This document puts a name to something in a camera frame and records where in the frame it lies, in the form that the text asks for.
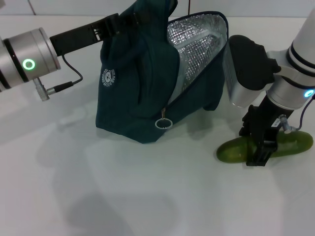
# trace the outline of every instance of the bag logo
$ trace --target bag logo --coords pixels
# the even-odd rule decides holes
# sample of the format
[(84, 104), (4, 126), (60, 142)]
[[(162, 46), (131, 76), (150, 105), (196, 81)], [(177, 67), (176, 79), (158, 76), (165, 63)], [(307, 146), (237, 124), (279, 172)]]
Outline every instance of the bag logo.
[(107, 70), (105, 69), (102, 74), (102, 83), (105, 87), (111, 86), (116, 79), (116, 72), (115, 70)]

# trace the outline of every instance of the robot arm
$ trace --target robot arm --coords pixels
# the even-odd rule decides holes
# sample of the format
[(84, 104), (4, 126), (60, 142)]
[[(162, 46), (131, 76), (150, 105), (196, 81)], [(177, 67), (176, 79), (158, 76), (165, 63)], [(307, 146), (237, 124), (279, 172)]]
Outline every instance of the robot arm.
[(257, 145), (255, 155), (247, 161), (248, 166), (265, 166), (277, 150), (276, 137), (281, 127), (285, 133), (301, 128), (303, 116), (299, 128), (289, 126), (287, 118), (314, 94), (314, 27), (315, 9), (290, 48), (280, 52), (266, 53), (263, 46), (244, 36), (229, 39), (224, 70), (230, 101), (246, 107), (266, 91), (258, 107), (249, 107), (240, 130), (241, 136), (251, 135)]
[[(145, 13), (123, 17), (114, 14), (50, 38), (43, 28), (39, 28), (3, 41), (0, 39), (0, 92), (33, 80), (40, 98), (46, 101), (49, 95), (82, 80), (81, 74), (65, 60), (65, 54), (114, 37), (148, 21), (149, 17)], [(81, 78), (46, 90), (39, 77), (60, 69), (58, 56), (62, 56), (65, 63)]]

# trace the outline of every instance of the white table surface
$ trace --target white table surface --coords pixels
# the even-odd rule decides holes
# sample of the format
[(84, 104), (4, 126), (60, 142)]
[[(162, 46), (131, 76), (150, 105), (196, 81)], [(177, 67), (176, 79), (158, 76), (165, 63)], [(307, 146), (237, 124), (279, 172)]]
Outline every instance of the white table surface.
[[(0, 35), (44, 27), (51, 36), (97, 19), (1, 16)], [(228, 18), (230, 35), (267, 50), (288, 48), (304, 20)], [(246, 113), (229, 104), (226, 90), (216, 111), (190, 115), (155, 144), (97, 129), (100, 48), (66, 56), (84, 80), (47, 102), (32, 83), (0, 93), (1, 236), (314, 234), (314, 150), (265, 168), (219, 162), (216, 148), (237, 136)], [(47, 88), (77, 79), (61, 65), (42, 78)], [(304, 120), (313, 137), (314, 111)]]

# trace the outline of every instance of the green vegetable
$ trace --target green vegetable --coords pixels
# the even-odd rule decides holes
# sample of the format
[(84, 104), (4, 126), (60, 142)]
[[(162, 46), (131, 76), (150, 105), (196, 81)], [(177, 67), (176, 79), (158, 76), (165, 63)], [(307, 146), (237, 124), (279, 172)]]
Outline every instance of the green vegetable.
[[(295, 131), (290, 134), (279, 132), (277, 136), (278, 150), (271, 157), (299, 154), (313, 146), (310, 134)], [(222, 144), (217, 150), (217, 158), (226, 163), (246, 162), (256, 151), (256, 145), (251, 137), (240, 137)]]

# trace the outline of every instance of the black cable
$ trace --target black cable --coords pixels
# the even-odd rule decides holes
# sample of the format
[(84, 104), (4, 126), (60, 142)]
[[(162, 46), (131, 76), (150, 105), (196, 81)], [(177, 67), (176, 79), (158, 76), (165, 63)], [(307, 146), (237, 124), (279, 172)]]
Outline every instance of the black cable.
[(28, 0), (28, 3), (30, 5), (30, 8), (31, 8), (31, 11), (32, 11), (33, 15), (36, 16), (36, 12), (34, 11), (34, 8), (33, 8), (33, 5), (31, 3), (31, 0)]
[(189, 2), (188, 2), (188, 15), (190, 15), (190, 4), (191, 4), (191, 2), (189, 0)]
[(302, 114), (301, 114), (301, 118), (300, 118), (300, 126), (296, 129), (297, 131), (300, 130), (302, 128), (303, 125), (303, 116), (304, 113), (306, 111), (306, 109), (308, 108), (308, 106), (311, 104), (311, 102), (315, 99), (315, 95), (313, 95), (312, 99), (306, 104), (306, 106), (304, 107)]
[(77, 83), (81, 82), (83, 80), (83, 76), (81, 75), (81, 73), (79, 71), (77, 71), (72, 65), (69, 64), (69, 62), (67, 62), (67, 60), (65, 59), (64, 55), (62, 55), (64, 62), (66, 63), (67, 66), (69, 66), (75, 73), (77, 73), (80, 78), (74, 82), (72, 82), (72, 85), (76, 85)]

